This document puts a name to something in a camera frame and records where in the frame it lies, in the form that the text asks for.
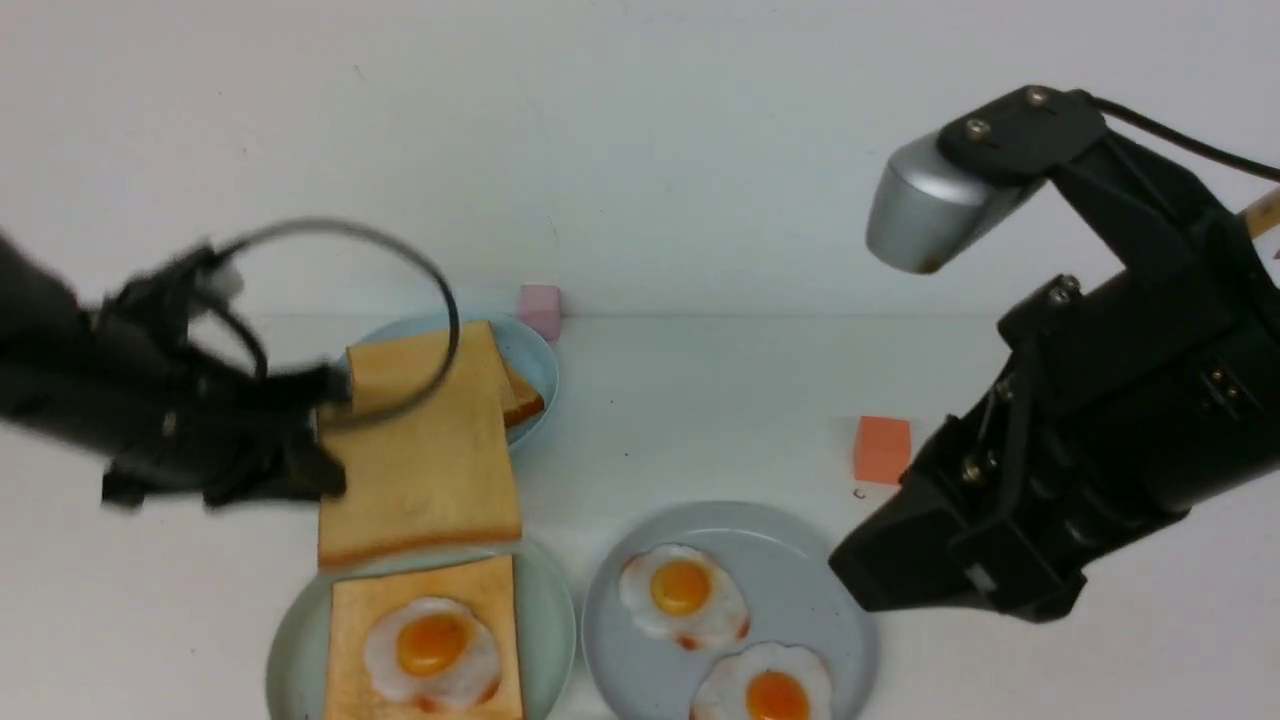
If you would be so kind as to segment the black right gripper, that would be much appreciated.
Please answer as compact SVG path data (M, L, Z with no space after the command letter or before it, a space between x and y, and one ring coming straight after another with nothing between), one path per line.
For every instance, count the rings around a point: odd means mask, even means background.
M1277 178L1082 90L1027 86L938 129L983 181L1055 187L1123 268L1087 292L1056 275L1001 316L1000 374L829 555L869 612L1053 623L1089 564L1277 470L1277 281L1260 247L1277 209L1231 211L1107 117Z

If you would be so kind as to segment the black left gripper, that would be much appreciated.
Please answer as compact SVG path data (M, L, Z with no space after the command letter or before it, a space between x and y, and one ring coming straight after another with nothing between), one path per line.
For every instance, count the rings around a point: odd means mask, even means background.
M160 495L197 495L207 506L316 503L346 493L346 470L320 443L316 420L351 396L330 363L271 373L257 336L229 304L192 297L198 260L173 260L129 279L96 316L99 329L124 324L165 363L156 389L128 389L146 420L143 434L102 475L102 501L140 506ZM198 314L223 322L250 352L241 370L197 347Z

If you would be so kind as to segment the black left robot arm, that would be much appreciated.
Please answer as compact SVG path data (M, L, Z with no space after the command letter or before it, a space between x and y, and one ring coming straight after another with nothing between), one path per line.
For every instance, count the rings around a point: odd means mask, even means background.
M349 397L347 379L326 363L271 374L218 283L229 266L227 250L197 247L90 309L4 240L3 420L105 457L101 498L124 509L343 496L314 423Z

